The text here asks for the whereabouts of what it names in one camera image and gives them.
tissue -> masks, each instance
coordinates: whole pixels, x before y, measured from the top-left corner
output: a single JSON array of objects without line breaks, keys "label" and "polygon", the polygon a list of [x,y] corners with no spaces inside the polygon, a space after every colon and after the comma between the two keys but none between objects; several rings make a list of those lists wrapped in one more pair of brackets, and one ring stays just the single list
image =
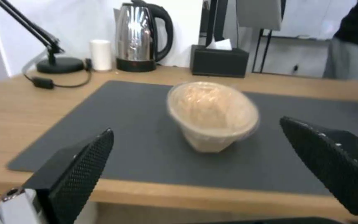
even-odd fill
[{"label": "tissue", "polygon": [[231,51],[232,44],[230,43],[230,39],[224,39],[221,41],[215,41],[215,38],[212,38],[211,44],[209,44],[207,49],[217,49],[217,50],[225,50]]}]

kettle base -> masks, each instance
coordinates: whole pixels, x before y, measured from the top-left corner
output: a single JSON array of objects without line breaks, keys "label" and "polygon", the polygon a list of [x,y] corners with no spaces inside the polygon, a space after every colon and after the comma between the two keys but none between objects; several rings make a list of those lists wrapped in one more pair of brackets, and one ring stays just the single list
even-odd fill
[{"label": "kettle base", "polygon": [[148,72],[155,70],[155,61],[128,61],[116,58],[117,69],[127,72]]}]

table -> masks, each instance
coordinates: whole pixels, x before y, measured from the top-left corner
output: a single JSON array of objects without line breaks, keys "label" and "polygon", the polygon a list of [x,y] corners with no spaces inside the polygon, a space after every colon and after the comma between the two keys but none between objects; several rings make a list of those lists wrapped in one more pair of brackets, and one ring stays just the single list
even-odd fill
[{"label": "table", "polygon": [[[68,85],[82,82],[86,78],[86,73],[77,72],[52,77],[55,83]],[[188,68],[158,67],[157,70],[146,73],[97,72],[94,73],[91,82],[82,88],[54,90],[35,88],[24,77],[18,76],[0,82],[0,193],[11,187],[20,186],[31,176],[31,173],[7,170],[7,162],[108,80],[161,85],[211,81],[234,86],[242,91],[358,101],[358,82],[353,81],[266,74],[247,74],[244,79],[203,77],[192,76]],[[349,214],[333,197],[256,190],[100,180],[90,199],[107,203],[269,216],[358,219]]]}]

black desk mat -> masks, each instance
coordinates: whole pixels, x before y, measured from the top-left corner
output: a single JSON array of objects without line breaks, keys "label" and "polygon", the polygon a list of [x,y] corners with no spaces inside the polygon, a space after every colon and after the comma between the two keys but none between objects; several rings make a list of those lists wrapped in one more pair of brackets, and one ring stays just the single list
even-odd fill
[{"label": "black desk mat", "polygon": [[279,126],[292,116],[358,136],[358,103],[247,93],[260,112],[248,139],[200,154],[166,112],[171,86],[109,81],[8,165],[36,171],[57,150],[111,127],[115,143],[102,177],[152,183],[329,195]]}]

gray pants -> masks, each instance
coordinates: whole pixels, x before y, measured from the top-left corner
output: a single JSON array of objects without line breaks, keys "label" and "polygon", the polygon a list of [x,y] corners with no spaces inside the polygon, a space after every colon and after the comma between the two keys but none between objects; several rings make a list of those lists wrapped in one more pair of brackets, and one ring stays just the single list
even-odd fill
[{"label": "gray pants", "polygon": [[358,80],[358,45],[333,38],[323,78]]}]

